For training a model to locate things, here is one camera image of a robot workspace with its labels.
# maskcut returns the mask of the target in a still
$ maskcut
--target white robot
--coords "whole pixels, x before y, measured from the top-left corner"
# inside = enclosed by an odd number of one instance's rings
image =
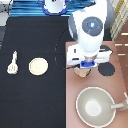
[[[65,0],[45,0],[44,13],[47,15],[62,15],[67,11]]]
[[[95,0],[95,5],[73,12],[69,19],[69,32],[77,42],[68,47],[67,65],[93,68],[109,61],[111,50],[100,49],[104,29],[114,20],[114,10],[109,0]]]

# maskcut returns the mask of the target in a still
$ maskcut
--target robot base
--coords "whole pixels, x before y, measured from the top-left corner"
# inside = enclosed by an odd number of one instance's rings
[[[63,15],[63,14],[65,14],[65,13],[67,12],[67,8],[63,9],[63,10],[62,10],[61,12],[59,12],[59,13],[50,13],[47,9],[44,9],[43,11],[44,11],[44,13],[45,13],[46,15]]]

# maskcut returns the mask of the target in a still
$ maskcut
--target table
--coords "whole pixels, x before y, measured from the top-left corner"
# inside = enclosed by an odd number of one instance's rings
[[[66,50],[68,46],[75,43],[66,42]],[[126,92],[126,87],[115,43],[114,41],[103,41],[102,44],[107,45],[113,51],[110,56],[110,62],[115,67],[115,73],[112,76],[105,77],[98,72],[98,67],[96,67],[91,70],[86,78],[80,78],[74,73],[73,69],[66,70],[66,128],[90,128],[82,122],[75,108],[76,98],[84,88],[90,86],[100,87],[110,93],[115,103],[125,100],[123,93]],[[127,120],[128,110],[122,112],[117,111],[113,122],[107,128],[128,128]]]
[[[55,44],[68,17],[9,17],[0,50],[0,128],[65,128],[66,71],[55,64]],[[57,62],[65,67],[64,33],[57,49]],[[16,75],[7,73],[17,51]],[[48,71],[42,76],[29,72],[29,62],[42,57]]]

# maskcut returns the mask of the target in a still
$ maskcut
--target black mat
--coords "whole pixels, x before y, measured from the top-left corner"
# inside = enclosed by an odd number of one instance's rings
[[[66,128],[66,71],[54,63],[55,43],[67,27],[68,17],[10,17],[0,50],[0,128]],[[60,40],[57,58],[65,66],[65,42]],[[14,51],[19,71],[7,73]],[[35,57],[49,63],[45,75],[34,76],[28,64]]]
[[[98,70],[103,76],[112,76],[115,73],[115,68],[110,62],[99,64]]]

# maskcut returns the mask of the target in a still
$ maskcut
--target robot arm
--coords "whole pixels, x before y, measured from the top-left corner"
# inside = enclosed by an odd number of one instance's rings
[[[105,63],[109,61],[112,51],[99,52],[104,36],[108,4],[106,0],[96,0],[95,5],[72,13],[69,17],[69,32],[78,43],[70,46],[67,52],[67,64],[74,65],[80,62]]]

